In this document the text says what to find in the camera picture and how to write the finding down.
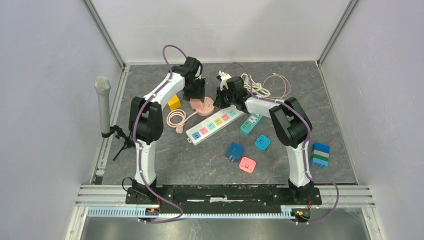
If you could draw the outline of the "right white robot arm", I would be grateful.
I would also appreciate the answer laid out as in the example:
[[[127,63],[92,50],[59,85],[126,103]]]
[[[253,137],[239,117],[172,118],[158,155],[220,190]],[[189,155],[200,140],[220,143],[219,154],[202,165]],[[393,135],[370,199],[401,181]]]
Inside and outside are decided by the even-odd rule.
[[[244,113],[259,114],[270,118],[278,140],[286,147],[289,160],[289,199],[302,204],[314,188],[307,165],[307,149],[312,124],[295,97],[274,100],[255,95],[244,87],[240,76],[228,74],[217,77],[214,105],[225,109],[235,106]]]

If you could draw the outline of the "red-pink cube adapter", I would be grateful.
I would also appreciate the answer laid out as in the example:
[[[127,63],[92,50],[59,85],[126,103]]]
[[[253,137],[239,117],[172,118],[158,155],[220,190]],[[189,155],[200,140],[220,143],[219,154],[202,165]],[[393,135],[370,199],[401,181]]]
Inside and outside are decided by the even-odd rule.
[[[256,165],[256,161],[248,157],[242,157],[238,164],[239,168],[246,173],[252,173]]]

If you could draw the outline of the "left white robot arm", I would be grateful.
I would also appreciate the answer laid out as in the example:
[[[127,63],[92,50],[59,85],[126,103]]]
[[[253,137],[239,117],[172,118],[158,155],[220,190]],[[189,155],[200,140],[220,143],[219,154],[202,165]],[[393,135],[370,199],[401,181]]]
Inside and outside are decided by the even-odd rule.
[[[145,204],[157,198],[155,173],[156,141],[164,130],[163,109],[168,101],[182,91],[184,100],[204,101],[205,79],[201,77],[203,65],[194,57],[188,56],[182,65],[170,68],[165,79],[144,97],[134,97],[131,101],[128,128],[136,146],[136,174],[132,189]]]

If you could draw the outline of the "light blue plug adapter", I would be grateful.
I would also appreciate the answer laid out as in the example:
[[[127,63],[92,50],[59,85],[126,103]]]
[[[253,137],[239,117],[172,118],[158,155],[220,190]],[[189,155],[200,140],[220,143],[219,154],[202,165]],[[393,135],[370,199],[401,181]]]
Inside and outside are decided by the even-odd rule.
[[[270,145],[270,143],[271,140],[267,136],[262,134],[256,139],[254,145],[261,151],[265,151]]]

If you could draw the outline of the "pink cube adapter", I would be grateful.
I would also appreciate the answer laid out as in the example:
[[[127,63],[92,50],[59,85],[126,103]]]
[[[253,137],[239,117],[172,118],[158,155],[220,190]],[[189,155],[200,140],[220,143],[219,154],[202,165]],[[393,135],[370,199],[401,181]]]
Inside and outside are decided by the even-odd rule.
[[[202,110],[205,107],[204,102],[201,99],[190,99],[189,104],[194,110]]]

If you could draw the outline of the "yellow cube adapter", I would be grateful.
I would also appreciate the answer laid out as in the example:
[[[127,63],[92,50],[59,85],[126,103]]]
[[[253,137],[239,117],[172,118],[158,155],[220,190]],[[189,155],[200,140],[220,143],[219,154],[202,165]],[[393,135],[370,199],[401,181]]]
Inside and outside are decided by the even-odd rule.
[[[168,101],[167,104],[171,111],[177,110],[182,106],[181,101],[176,94]]]

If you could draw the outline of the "dark blue cube adapter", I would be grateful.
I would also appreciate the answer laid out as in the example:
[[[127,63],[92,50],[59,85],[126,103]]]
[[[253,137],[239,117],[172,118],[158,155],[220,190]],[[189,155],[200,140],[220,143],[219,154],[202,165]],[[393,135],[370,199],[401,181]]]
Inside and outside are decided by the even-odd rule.
[[[228,150],[225,153],[225,156],[229,162],[239,163],[243,156],[244,150],[245,150],[244,146],[236,142],[232,142],[229,145]]]

